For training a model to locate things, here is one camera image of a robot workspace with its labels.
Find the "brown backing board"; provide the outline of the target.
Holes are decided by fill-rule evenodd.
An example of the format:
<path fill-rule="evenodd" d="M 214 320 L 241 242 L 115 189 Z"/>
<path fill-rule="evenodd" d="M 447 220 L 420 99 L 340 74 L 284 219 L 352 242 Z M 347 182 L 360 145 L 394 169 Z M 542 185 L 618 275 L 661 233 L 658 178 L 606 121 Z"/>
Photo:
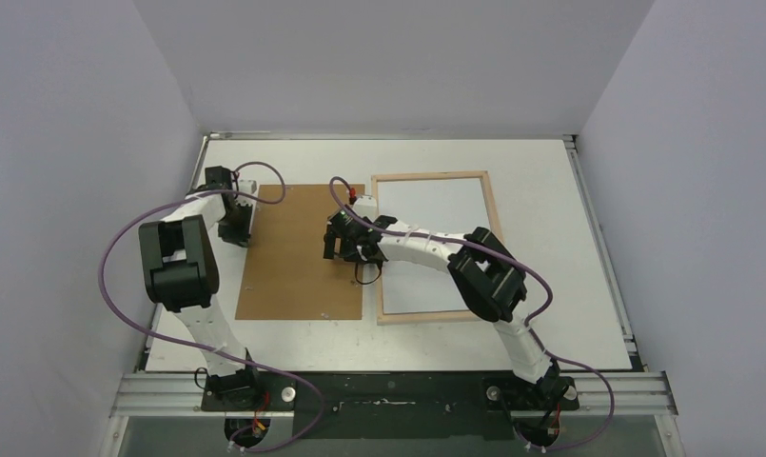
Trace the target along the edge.
<path fill-rule="evenodd" d="M 248 320 L 360 320 L 363 288 L 353 265 L 323 258 L 327 219 L 338 209 L 327 185 L 260 185 L 235 312 Z"/>

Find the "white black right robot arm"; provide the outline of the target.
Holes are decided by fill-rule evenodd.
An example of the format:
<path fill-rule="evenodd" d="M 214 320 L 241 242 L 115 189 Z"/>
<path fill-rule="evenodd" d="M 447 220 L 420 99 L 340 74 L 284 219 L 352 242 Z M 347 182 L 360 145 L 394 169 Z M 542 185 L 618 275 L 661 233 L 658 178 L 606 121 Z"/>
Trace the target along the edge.
<path fill-rule="evenodd" d="M 516 315 L 527 298 L 526 272 L 491 230 L 437 233 L 392 216 L 371 221 L 339 210 L 327 220 L 324 234 L 324 258 L 336 257 L 357 266 L 406 262 L 448 274 L 466 307 L 498 333 L 524 405 L 555 409 L 562 401 L 577 401 L 574 383 L 561 375 L 558 359 Z"/>

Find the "light wooden picture frame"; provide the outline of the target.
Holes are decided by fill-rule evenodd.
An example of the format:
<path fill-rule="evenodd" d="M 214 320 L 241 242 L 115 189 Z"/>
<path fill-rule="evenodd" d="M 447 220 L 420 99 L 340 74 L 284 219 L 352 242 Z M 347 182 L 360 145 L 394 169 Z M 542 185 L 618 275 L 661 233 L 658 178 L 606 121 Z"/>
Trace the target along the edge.
<path fill-rule="evenodd" d="M 489 175 L 484 170 L 379 174 L 372 194 L 380 216 L 394 218 L 376 242 L 380 325 L 465 322 L 464 303 L 448 262 L 476 228 L 501 236 Z"/>

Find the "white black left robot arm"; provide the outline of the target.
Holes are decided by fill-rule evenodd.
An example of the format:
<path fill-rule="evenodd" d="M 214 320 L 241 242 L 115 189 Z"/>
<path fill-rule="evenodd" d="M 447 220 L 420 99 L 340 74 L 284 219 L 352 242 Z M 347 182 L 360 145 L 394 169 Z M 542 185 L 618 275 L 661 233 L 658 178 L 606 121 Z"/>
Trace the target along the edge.
<path fill-rule="evenodd" d="M 138 228 L 148 298 L 178 318 L 206 365 L 204 410 L 248 410 L 261 405 L 265 392 L 250 354 L 227 323 L 217 301 L 220 275 L 208 232 L 245 248 L 253 207 L 237 197 L 236 172 L 210 167 L 204 183 L 165 218 Z"/>

